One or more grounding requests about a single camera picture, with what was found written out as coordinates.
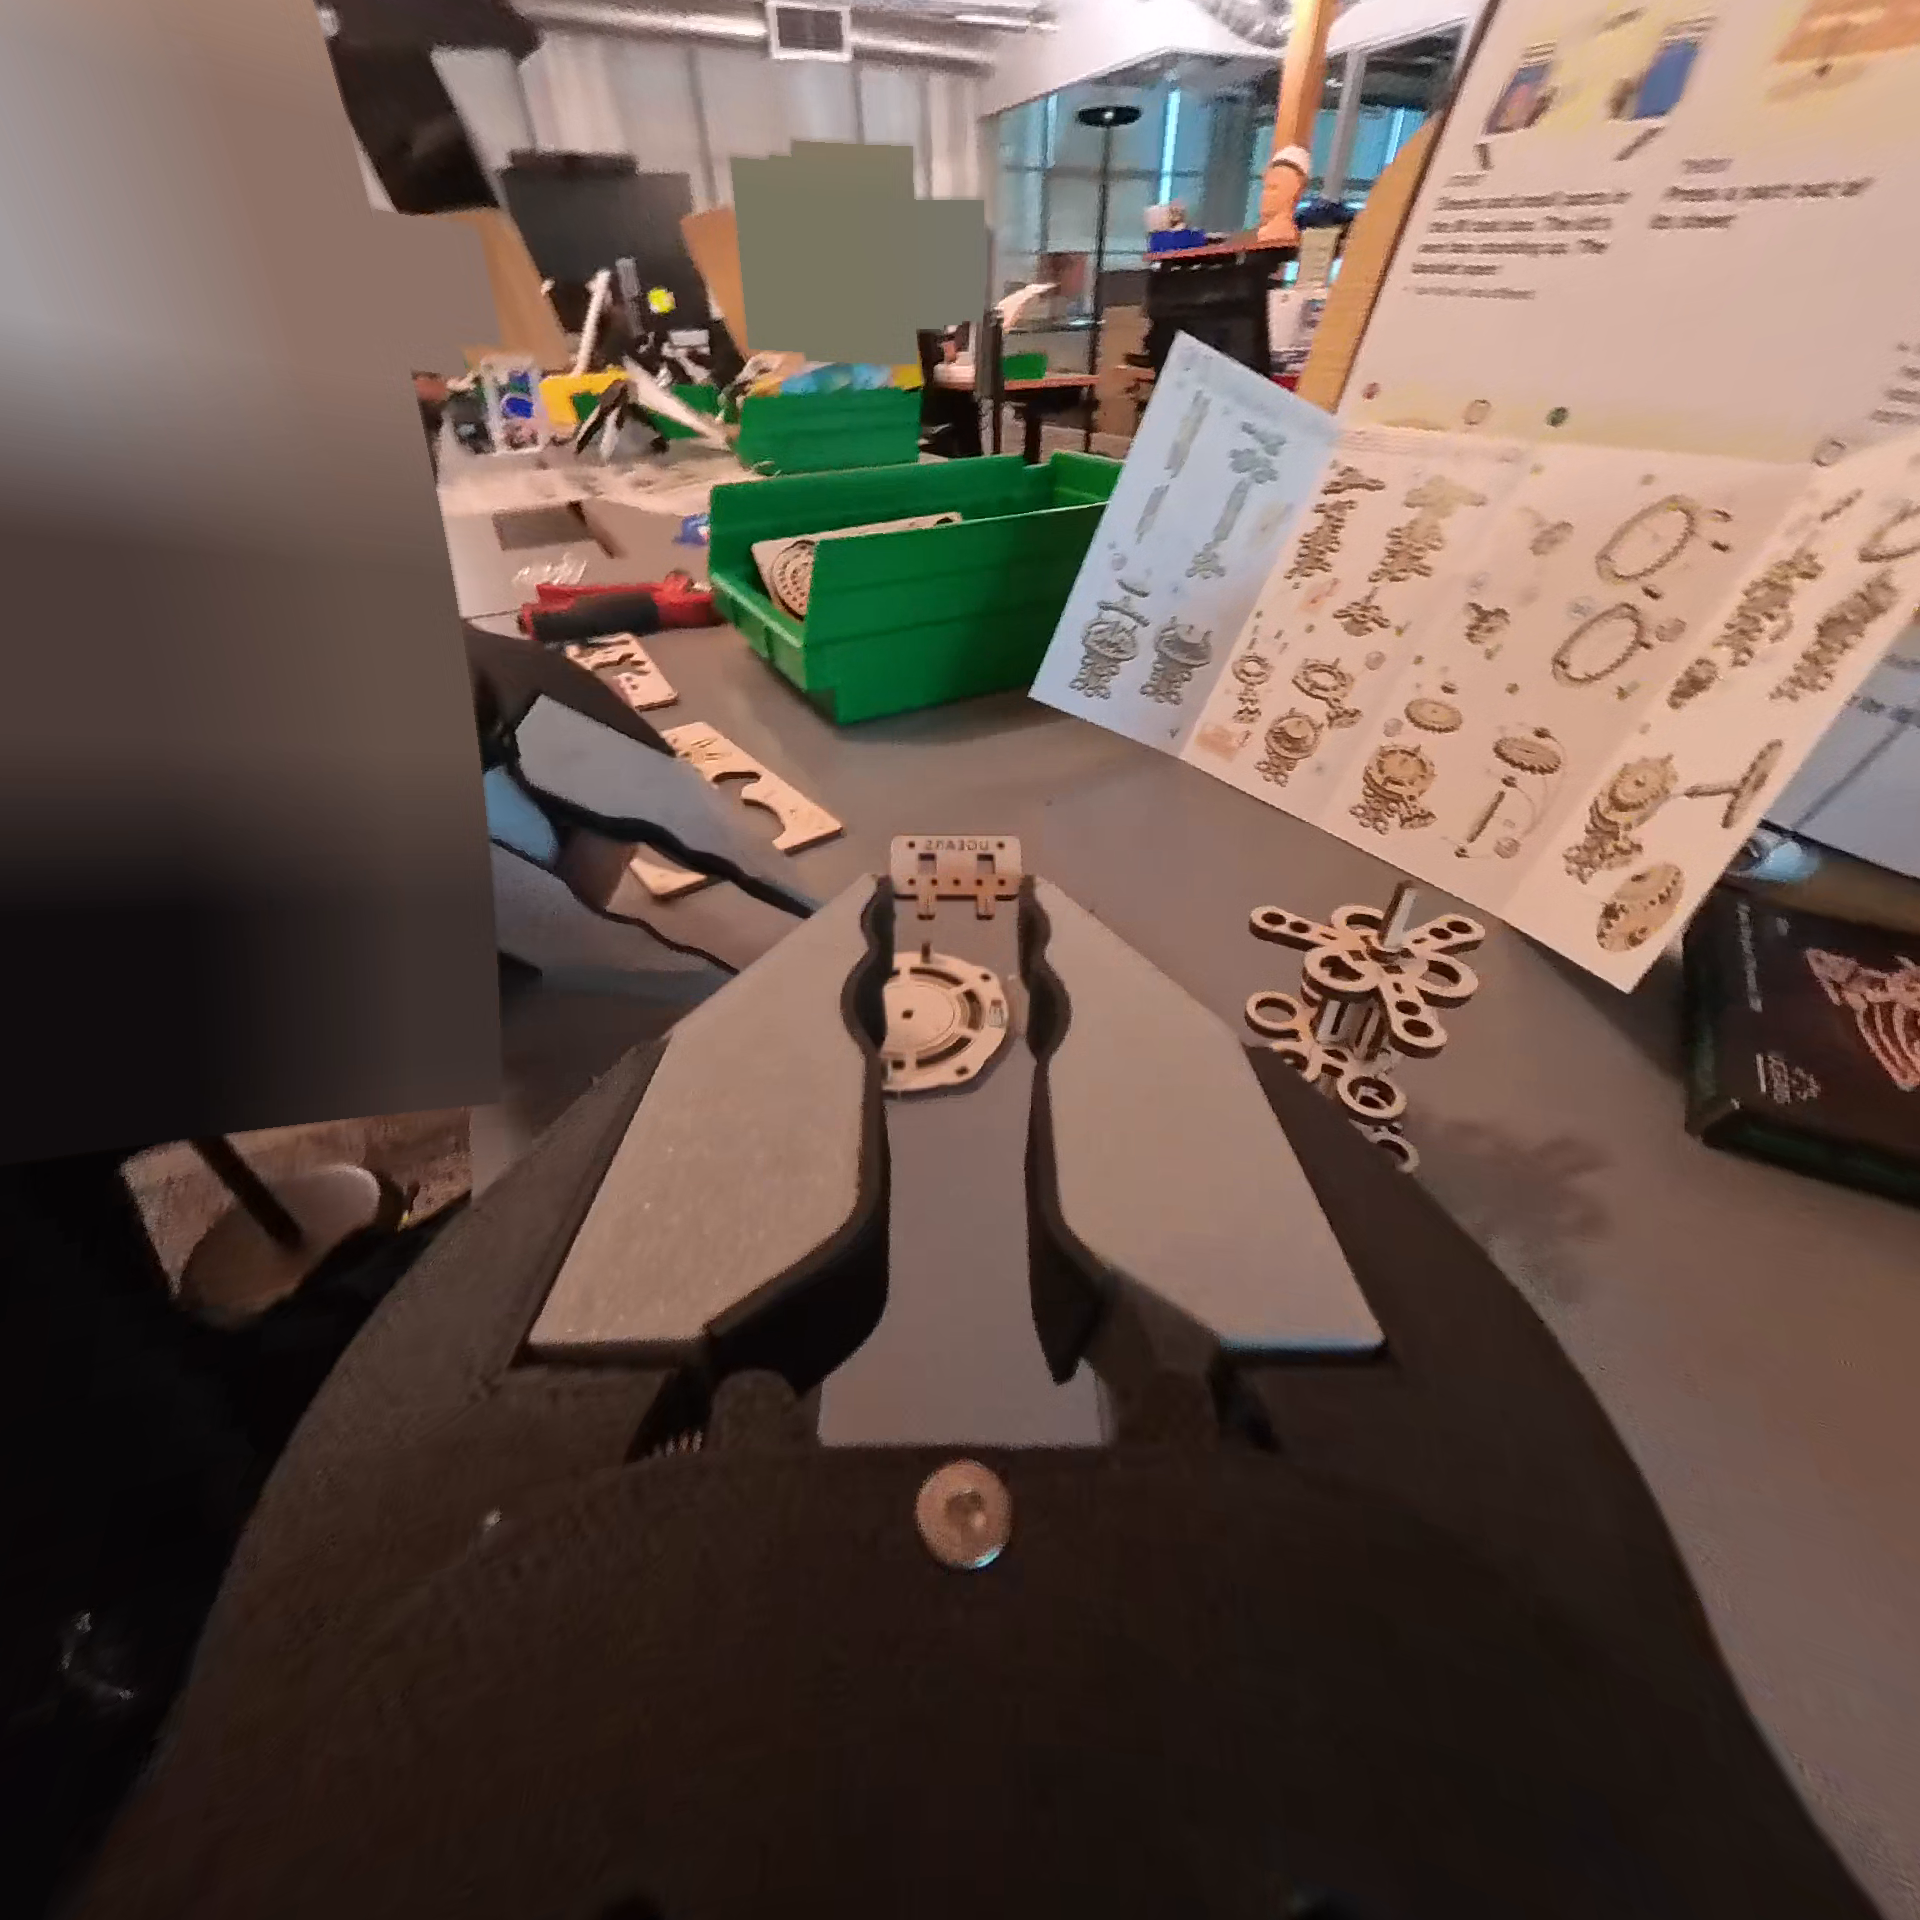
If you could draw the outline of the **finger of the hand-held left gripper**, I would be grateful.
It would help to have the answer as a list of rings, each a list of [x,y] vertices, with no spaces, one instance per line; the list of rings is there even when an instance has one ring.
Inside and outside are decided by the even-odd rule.
[[[486,855],[496,956],[559,990],[706,998],[752,964],[678,943],[641,919],[599,911],[514,847],[486,844]]]
[[[570,834],[643,847],[806,919],[819,900],[611,687],[538,642],[477,628],[474,734],[488,839],[554,871]]]

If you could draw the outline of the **folded assembly instruction sheet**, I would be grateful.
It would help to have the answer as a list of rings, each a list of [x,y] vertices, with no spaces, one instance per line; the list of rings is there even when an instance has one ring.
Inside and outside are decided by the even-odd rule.
[[[1915,4],[1493,4],[1331,416],[1177,342],[1031,684],[1632,988],[1915,615]]]

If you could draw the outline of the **plywood board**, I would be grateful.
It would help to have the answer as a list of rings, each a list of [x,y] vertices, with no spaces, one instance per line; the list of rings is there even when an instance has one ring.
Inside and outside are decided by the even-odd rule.
[[[1362,333],[1376,310],[1439,128],[1442,121],[1431,118],[1385,165],[1339,250],[1336,277],[1328,284],[1328,296],[1293,389],[1301,400],[1330,416],[1336,413],[1351,383]]]

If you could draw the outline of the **black studio softbox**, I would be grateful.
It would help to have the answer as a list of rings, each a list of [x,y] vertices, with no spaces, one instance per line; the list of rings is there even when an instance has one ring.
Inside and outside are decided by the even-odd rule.
[[[506,1],[318,1],[354,138],[405,215],[490,208],[494,183],[434,65],[442,52],[526,57],[536,29]]]

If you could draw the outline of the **round wooden gear sheet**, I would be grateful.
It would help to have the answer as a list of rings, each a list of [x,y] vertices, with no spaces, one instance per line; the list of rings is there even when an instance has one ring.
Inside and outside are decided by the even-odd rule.
[[[954,526],[965,517],[959,512],[930,512],[919,517],[861,521],[840,526],[816,534],[776,534],[752,541],[750,552],[758,573],[758,585],[770,600],[793,616],[803,616],[809,610],[810,573],[816,552],[827,541],[855,537],[888,537],[905,532],[926,532],[944,526]]]

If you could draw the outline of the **black computer monitor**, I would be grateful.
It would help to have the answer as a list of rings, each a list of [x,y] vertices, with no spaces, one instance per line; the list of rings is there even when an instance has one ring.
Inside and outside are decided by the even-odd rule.
[[[691,212],[686,174],[641,172],[616,152],[514,151],[498,174],[498,194],[538,279],[550,284],[565,333],[582,329],[591,277],[618,258],[634,265],[643,316],[643,296],[665,288],[674,303],[658,324],[707,326],[707,296],[680,230]]]

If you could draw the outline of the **person's dark clothing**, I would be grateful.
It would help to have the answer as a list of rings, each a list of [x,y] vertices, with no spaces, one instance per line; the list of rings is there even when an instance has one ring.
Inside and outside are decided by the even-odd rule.
[[[261,1490],[466,1210],[350,1237],[247,1327],[182,1312],[128,1146],[2,1175],[2,1914],[50,1912],[149,1758]]]

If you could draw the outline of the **black model kit box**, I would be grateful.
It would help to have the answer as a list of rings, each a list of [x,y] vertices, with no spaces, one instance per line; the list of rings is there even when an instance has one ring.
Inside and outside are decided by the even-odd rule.
[[[1691,1135],[1915,1209],[1915,935],[1721,885],[1682,970]]]

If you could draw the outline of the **small wooden part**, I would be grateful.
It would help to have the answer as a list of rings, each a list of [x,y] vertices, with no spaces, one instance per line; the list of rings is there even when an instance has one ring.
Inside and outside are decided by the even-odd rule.
[[[895,902],[915,921],[935,921],[949,902],[991,921],[1000,902],[1019,898],[1023,853],[1009,834],[898,834],[886,873]]]

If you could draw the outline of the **small green storage bin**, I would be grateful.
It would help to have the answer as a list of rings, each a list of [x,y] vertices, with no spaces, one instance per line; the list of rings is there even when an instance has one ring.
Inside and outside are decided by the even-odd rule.
[[[755,393],[738,407],[733,453],[760,476],[914,463],[920,456],[920,391]]]

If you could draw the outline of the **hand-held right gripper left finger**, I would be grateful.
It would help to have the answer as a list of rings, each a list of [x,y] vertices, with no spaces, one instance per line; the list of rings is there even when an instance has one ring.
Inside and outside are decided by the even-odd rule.
[[[721,1388],[798,1402],[888,1304],[879,1087],[895,906],[855,879],[643,1047],[538,1240],[522,1357],[647,1375],[638,1433],[698,1433]]]

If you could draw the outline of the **red black hand tool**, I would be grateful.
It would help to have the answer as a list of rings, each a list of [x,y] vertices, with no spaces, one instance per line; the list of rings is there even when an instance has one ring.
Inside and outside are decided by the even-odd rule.
[[[721,624],[713,594],[686,570],[654,583],[542,583],[515,612],[519,630],[549,646]]]

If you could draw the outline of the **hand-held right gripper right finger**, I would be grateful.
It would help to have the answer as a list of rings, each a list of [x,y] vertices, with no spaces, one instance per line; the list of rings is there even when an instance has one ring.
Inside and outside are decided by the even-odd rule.
[[[1373,1357],[1385,1333],[1233,1033],[1049,879],[1023,885],[1027,1295],[1081,1365]]]

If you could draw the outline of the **large green storage bin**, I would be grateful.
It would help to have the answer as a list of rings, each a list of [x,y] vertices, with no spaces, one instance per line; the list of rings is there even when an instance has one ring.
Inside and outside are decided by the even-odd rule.
[[[1118,479],[1119,462],[1057,449],[729,482],[707,501],[711,597],[835,726],[1021,689]],[[965,519],[822,544],[803,616],[770,600],[752,561],[766,537],[930,512]]]

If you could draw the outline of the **round wooden base part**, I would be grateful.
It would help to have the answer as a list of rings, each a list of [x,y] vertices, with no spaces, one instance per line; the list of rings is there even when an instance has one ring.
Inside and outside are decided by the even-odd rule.
[[[1014,1023],[1011,994],[991,967],[935,943],[898,951],[881,988],[879,1090],[899,1100],[970,1087]]]

